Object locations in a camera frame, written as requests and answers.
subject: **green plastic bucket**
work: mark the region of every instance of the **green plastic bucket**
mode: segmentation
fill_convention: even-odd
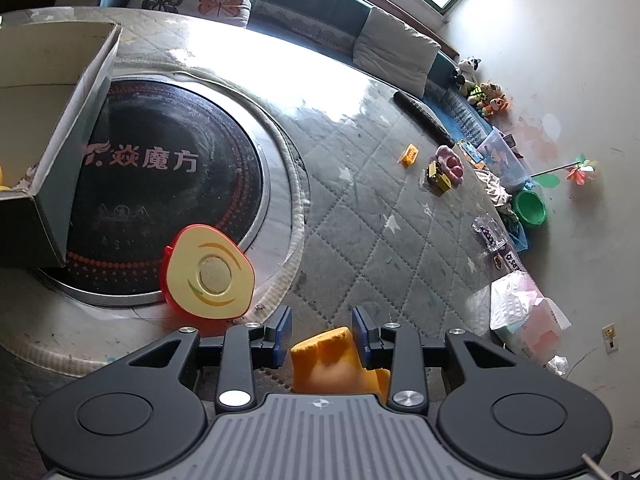
[[[522,190],[513,197],[513,210],[524,227],[538,227],[546,220],[546,207],[542,199],[535,193]]]

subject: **crosshair symbol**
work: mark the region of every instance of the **crosshair symbol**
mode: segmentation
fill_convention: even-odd
[[[329,402],[329,401],[328,401],[328,400],[326,400],[326,399],[316,399],[316,400],[313,400],[311,403],[312,403],[316,408],[320,408],[321,410],[322,410],[323,408],[326,408],[329,404],[332,404],[332,402]]]

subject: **sofa backrest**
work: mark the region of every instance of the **sofa backrest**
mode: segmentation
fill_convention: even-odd
[[[253,0],[251,16],[350,56],[371,7],[364,0]]]

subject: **wall socket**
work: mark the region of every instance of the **wall socket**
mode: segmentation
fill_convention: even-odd
[[[609,325],[602,329],[602,339],[604,339],[604,348],[607,354],[615,352],[618,349],[618,338],[616,337],[616,326]]]

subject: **black butterfly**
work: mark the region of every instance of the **black butterfly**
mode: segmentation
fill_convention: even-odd
[[[164,10],[164,12],[178,13],[178,6],[184,0],[142,0],[142,8],[147,10]]]

